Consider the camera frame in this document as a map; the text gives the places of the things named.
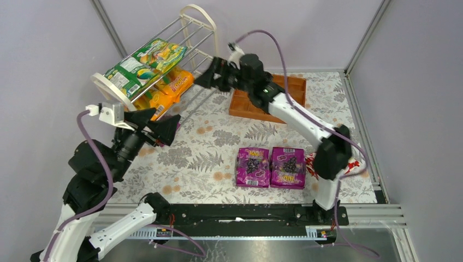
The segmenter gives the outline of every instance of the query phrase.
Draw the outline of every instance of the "white wall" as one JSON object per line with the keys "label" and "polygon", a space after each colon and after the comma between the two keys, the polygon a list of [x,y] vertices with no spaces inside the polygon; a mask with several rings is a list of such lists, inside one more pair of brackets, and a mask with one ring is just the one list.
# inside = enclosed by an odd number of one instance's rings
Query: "white wall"
{"label": "white wall", "polygon": [[[75,117],[103,96],[91,84],[119,56],[90,1],[0,2],[0,261],[28,261],[57,223]],[[112,129],[84,120],[94,138]]]}
{"label": "white wall", "polygon": [[421,262],[461,261],[463,2],[393,1],[352,73]]}
{"label": "white wall", "polygon": [[[264,29],[280,42],[289,68],[340,69],[347,66],[381,0],[178,0],[169,4],[102,0],[128,52],[148,41],[192,2],[217,23],[222,56],[228,54],[229,42],[252,29]],[[266,69],[281,69],[267,36],[252,36],[241,47],[259,55]]]}

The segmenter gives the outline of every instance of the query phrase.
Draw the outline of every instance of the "green package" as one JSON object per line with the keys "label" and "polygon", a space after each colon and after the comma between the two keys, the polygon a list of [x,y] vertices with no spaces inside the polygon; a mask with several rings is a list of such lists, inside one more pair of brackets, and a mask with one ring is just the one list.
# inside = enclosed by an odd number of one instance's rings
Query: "green package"
{"label": "green package", "polygon": [[137,50],[133,57],[153,68],[155,73],[165,74],[183,59],[187,49],[157,38]]}
{"label": "green package", "polygon": [[155,81],[157,75],[135,58],[129,57],[108,70],[104,76],[132,99],[143,86]]}

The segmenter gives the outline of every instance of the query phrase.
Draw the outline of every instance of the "floral tablecloth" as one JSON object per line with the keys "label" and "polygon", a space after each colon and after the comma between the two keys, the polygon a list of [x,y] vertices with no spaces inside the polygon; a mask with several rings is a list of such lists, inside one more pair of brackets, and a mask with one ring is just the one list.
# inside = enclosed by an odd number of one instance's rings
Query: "floral tablecloth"
{"label": "floral tablecloth", "polygon": [[[326,122],[345,124],[357,139],[339,73],[304,73],[307,79],[305,107]],[[193,86],[170,114],[182,121],[212,90]],[[307,173],[304,190],[242,188],[235,186],[234,165],[241,147],[274,146],[314,148],[285,124],[228,115],[232,95],[215,92],[177,131],[170,147],[145,146],[126,173],[111,203],[137,203],[149,192],[160,192],[172,204],[297,204],[311,203],[318,190],[317,179]],[[343,180],[342,203],[376,203],[368,174]]]}

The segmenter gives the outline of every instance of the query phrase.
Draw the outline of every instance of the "brown tray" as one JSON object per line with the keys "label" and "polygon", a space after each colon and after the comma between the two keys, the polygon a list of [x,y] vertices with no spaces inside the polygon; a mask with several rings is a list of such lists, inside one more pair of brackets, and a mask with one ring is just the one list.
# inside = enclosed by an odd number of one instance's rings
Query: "brown tray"
{"label": "brown tray", "polygon": [[[273,82],[284,87],[284,77],[282,75],[273,75]],[[300,105],[305,105],[306,80],[288,76],[289,94]],[[265,113],[262,109],[255,107],[244,91],[235,90],[230,103],[228,114],[231,116],[240,116],[245,118],[283,123],[279,118]]]}

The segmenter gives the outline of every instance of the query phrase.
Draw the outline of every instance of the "purple snack bag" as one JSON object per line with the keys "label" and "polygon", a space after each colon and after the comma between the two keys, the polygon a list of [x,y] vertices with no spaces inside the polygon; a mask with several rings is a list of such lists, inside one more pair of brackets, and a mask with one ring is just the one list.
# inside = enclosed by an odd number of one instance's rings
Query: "purple snack bag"
{"label": "purple snack bag", "polygon": [[274,147],[270,187],[303,189],[305,187],[304,150]]}
{"label": "purple snack bag", "polygon": [[236,185],[239,187],[269,187],[269,150],[245,147],[236,158]]}

